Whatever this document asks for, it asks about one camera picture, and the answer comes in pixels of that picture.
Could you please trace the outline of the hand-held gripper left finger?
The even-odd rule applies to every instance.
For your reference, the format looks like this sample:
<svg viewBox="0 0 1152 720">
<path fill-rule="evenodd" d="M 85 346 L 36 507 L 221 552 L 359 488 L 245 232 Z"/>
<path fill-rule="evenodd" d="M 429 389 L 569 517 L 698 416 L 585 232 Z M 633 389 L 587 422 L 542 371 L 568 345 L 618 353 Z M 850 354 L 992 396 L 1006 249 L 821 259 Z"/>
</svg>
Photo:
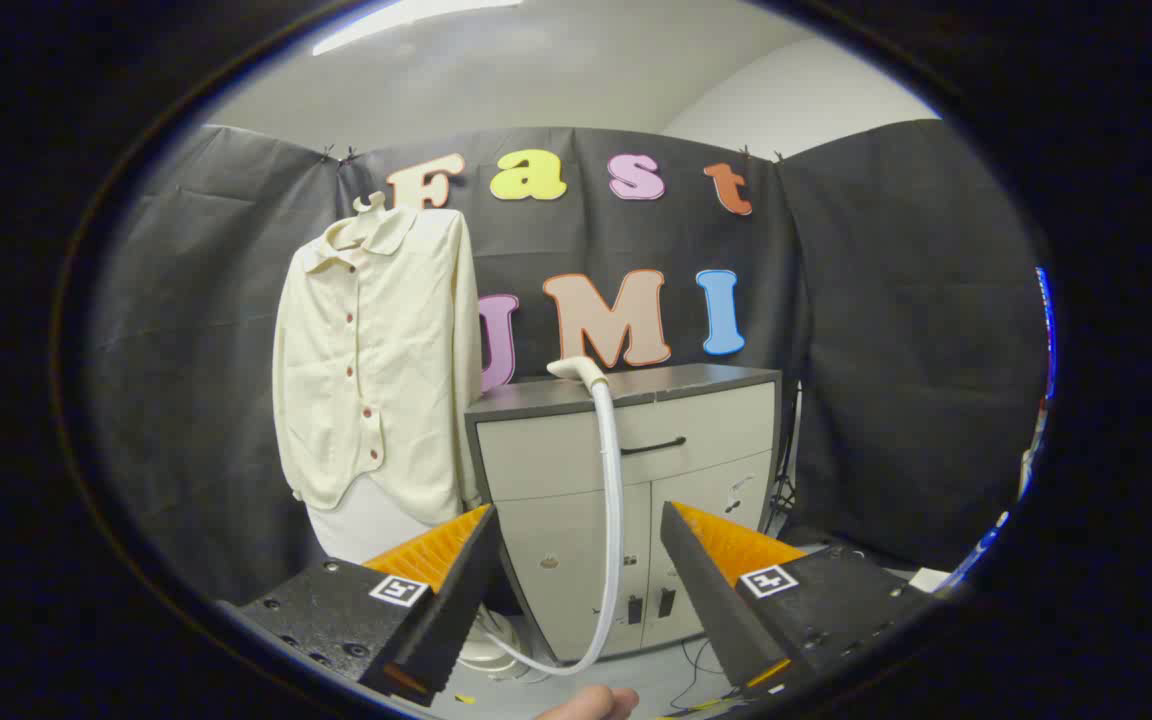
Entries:
<svg viewBox="0 0 1152 720">
<path fill-rule="evenodd" d="M 429 707 L 465 646 L 499 550 L 498 511 L 484 503 L 366 562 L 324 559 L 219 609 L 308 675 Z"/>
</svg>

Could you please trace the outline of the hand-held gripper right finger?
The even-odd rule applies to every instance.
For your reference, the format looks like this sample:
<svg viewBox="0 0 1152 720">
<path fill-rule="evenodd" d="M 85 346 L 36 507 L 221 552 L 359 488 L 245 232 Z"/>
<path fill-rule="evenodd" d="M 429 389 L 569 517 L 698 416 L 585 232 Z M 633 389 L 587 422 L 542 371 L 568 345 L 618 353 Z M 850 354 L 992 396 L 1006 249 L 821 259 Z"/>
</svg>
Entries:
<svg viewBox="0 0 1152 720">
<path fill-rule="evenodd" d="M 937 602 L 847 544 L 806 552 L 677 501 L 664 502 L 659 536 L 723 675 L 749 700 L 838 679 Z"/>
</svg>

